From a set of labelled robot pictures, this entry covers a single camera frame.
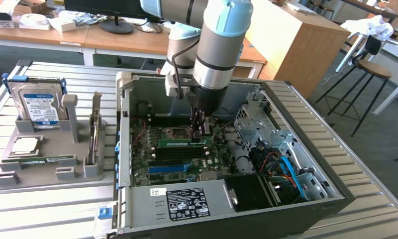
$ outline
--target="white cloth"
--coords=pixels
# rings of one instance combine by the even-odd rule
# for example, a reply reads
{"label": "white cloth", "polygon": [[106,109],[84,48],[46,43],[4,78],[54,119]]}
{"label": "white cloth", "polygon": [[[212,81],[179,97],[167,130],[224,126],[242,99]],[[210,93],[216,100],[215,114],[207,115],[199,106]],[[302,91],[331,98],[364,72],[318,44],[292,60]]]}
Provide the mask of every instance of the white cloth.
{"label": "white cloth", "polygon": [[59,12],[59,17],[75,21],[78,26],[83,24],[92,25],[108,19],[104,15],[94,15],[86,12],[67,10]]}
{"label": "white cloth", "polygon": [[130,17],[124,17],[123,19],[128,23],[142,25],[140,27],[144,31],[158,32],[158,30],[154,28],[152,22],[150,22],[147,19],[136,19],[136,18],[130,18]]}
{"label": "white cloth", "polygon": [[372,35],[379,40],[387,40],[395,33],[393,26],[384,22],[383,16],[377,15],[372,18],[360,19],[357,21],[348,20],[341,25],[343,28],[345,28],[348,31],[352,32],[353,36],[357,33]]}

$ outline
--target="label sticker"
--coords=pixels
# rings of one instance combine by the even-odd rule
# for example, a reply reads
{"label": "label sticker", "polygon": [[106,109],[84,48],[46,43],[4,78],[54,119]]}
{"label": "label sticker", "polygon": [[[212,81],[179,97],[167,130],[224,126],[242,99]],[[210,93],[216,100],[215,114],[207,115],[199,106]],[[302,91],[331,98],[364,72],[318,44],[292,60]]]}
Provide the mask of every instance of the label sticker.
{"label": "label sticker", "polygon": [[39,125],[54,125],[59,123],[58,110],[52,106],[52,94],[24,94],[26,105],[31,120]]}
{"label": "label sticker", "polygon": [[60,44],[71,45],[71,46],[80,46],[82,45],[80,43],[68,42],[68,41],[62,41]]}
{"label": "label sticker", "polygon": [[211,216],[204,188],[167,192],[172,221]]}
{"label": "label sticker", "polygon": [[28,162],[19,162],[20,165],[34,165],[34,164],[46,164],[46,161],[28,161]]}
{"label": "label sticker", "polygon": [[151,196],[164,196],[167,188],[151,188]]}
{"label": "label sticker", "polygon": [[62,159],[68,159],[68,157],[54,157],[54,158],[47,158],[48,163],[59,163]]}

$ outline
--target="white box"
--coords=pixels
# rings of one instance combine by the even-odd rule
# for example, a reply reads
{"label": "white box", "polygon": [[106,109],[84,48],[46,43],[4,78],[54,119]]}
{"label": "white box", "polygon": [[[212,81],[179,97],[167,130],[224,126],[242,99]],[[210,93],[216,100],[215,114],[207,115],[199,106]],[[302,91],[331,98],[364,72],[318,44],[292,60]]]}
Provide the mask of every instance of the white box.
{"label": "white box", "polygon": [[64,17],[50,18],[48,22],[51,23],[52,27],[60,32],[72,31],[78,28],[75,21]]}
{"label": "white box", "polygon": [[19,23],[19,27],[24,29],[35,29],[35,30],[51,30],[51,24],[46,25],[28,25],[24,23]]}
{"label": "white box", "polygon": [[8,13],[0,12],[0,28],[15,28],[12,16]]}

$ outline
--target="warning label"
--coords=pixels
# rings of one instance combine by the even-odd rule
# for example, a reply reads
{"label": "warning label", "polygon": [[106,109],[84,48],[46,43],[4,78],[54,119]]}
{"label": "warning label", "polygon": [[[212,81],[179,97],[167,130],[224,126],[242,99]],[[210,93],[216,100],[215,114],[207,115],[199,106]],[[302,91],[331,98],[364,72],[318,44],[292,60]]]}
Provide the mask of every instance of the warning label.
{"label": "warning label", "polygon": [[204,188],[167,191],[174,221],[211,216]]}
{"label": "warning label", "polygon": [[58,110],[52,94],[24,94],[31,120],[40,125],[58,124]]}

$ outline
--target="wooden stool seat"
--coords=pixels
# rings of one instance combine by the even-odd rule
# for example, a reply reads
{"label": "wooden stool seat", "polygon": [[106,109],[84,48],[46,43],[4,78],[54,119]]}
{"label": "wooden stool seat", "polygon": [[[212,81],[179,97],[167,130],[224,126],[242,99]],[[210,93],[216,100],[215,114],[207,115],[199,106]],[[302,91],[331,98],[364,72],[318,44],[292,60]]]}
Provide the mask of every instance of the wooden stool seat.
{"label": "wooden stool seat", "polygon": [[367,60],[359,60],[357,64],[359,64],[360,68],[363,68],[371,74],[373,74],[384,79],[387,79],[387,78],[389,79],[391,77],[393,77],[393,74],[389,71],[389,69],[375,62],[371,62]]}
{"label": "wooden stool seat", "polygon": [[323,8],[324,8],[326,11],[335,12],[335,10],[332,8],[327,7],[327,6],[324,6]]}

